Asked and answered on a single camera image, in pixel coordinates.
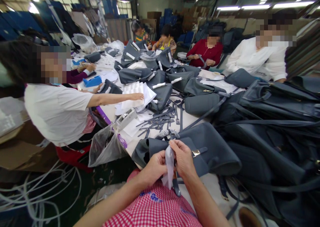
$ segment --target red stool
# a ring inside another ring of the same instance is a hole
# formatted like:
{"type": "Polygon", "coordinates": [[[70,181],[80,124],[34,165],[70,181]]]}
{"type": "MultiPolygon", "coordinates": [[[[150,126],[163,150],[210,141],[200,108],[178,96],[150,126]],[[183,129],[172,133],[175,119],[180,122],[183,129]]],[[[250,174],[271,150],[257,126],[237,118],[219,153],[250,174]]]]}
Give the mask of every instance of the red stool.
{"type": "Polygon", "coordinates": [[[93,171],[92,168],[89,168],[85,164],[79,162],[79,159],[81,159],[86,153],[90,151],[90,147],[91,145],[88,145],[81,150],[70,149],[69,151],[64,151],[62,148],[56,146],[56,151],[60,161],[75,166],[87,173],[91,173],[93,171]]]}

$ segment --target red shirt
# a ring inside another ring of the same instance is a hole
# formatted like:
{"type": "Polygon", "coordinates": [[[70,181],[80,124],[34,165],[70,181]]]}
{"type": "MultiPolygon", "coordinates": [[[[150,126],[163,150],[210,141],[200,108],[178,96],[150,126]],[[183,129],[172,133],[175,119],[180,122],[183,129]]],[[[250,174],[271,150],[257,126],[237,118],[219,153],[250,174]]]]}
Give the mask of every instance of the red shirt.
{"type": "MultiPolygon", "coordinates": [[[[207,59],[214,60],[216,63],[215,65],[218,65],[220,63],[220,57],[222,54],[223,45],[218,42],[216,46],[214,46],[211,49],[208,49],[206,46],[207,39],[199,40],[195,46],[187,53],[187,57],[189,55],[199,54],[202,55],[204,61],[207,61],[207,59]]],[[[194,67],[203,67],[203,62],[201,59],[197,60],[191,60],[190,65],[194,67]]]]}

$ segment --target gold buckle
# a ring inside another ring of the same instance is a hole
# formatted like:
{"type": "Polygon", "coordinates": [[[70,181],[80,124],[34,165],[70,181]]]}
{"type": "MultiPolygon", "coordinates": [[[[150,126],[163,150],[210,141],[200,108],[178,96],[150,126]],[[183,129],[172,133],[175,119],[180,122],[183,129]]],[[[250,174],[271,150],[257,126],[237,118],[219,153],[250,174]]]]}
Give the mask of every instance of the gold buckle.
{"type": "Polygon", "coordinates": [[[197,155],[201,154],[199,150],[192,151],[192,153],[193,157],[196,157],[197,155]]]}

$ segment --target pink checkered shirt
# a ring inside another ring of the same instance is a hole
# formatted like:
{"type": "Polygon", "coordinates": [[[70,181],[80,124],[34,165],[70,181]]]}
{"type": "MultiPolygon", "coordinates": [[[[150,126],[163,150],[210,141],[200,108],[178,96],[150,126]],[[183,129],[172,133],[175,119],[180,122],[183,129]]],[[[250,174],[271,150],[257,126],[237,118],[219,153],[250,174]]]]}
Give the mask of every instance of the pink checkered shirt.
{"type": "MultiPolygon", "coordinates": [[[[134,170],[128,178],[131,180],[139,173],[134,170]]],[[[157,181],[152,187],[145,189],[123,211],[109,219],[107,226],[192,226],[200,227],[196,213],[184,197],[177,197],[173,190],[169,190],[157,181]]]]}

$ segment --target person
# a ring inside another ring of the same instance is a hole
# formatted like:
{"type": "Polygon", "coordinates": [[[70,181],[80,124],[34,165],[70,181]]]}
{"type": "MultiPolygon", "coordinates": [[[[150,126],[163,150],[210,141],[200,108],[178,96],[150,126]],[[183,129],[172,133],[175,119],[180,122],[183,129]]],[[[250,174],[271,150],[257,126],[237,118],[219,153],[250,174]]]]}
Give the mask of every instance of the person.
{"type": "Polygon", "coordinates": [[[40,133],[63,149],[82,149],[101,128],[88,114],[88,108],[144,99],[136,94],[95,94],[66,88],[67,56],[65,46],[38,46],[27,41],[0,43],[0,62],[16,84],[27,84],[26,110],[40,133]]]}
{"type": "Polygon", "coordinates": [[[260,26],[256,37],[241,41],[230,55],[222,74],[228,76],[243,68],[256,76],[265,63],[265,70],[270,75],[266,80],[272,78],[273,81],[283,83],[287,77],[285,53],[291,45],[284,39],[293,19],[296,19],[295,10],[280,10],[272,14],[272,18],[266,20],[267,24],[260,26]]]}
{"type": "Polygon", "coordinates": [[[154,154],[143,170],[133,171],[121,189],[94,206],[74,227],[229,227],[196,173],[190,148],[180,140],[171,140],[169,144],[195,212],[183,196],[176,196],[158,180],[167,172],[163,150],[154,154]]]}
{"type": "Polygon", "coordinates": [[[176,52],[177,44],[174,41],[172,34],[172,28],[169,24],[166,24],[161,30],[160,39],[153,45],[152,50],[164,50],[167,47],[170,47],[171,55],[176,52]]]}
{"type": "Polygon", "coordinates": [[[199,40],[187,53],[187,59],[191,60],[190,65],[195,67],[204,66],[199,55],[201,55],[203,61],[207,64],[205,70],[209,70],[211,66],[218,65],[223,50],[221,43],[222,35],[221,29],[214,29],[209,31],[206,39],[199,40]]]}
{"type": "Polygon", "coordinates": [[[131,24],[131,30],[136,36],[135,41],[146,41],[146,45],[148,47],[148,50],[152,49],[151,41],[149,39],[148,33],[142,28],[141,22],[139,20],[134,20],[131,24]]]}

